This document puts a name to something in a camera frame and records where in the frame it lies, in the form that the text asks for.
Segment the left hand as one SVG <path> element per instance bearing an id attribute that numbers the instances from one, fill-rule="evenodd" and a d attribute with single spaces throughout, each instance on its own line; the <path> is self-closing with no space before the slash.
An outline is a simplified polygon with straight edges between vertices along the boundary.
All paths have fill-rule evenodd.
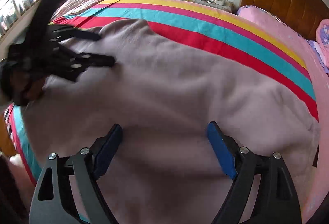
<path id="1" fill-rule="evenodd" d="M 13 101 L 18 106 L 25 107 L 30 102 L 40 99 L 43 95 L 43 87 L 46 82 L 46 77 L 29 81 L 15 90 Z"/>

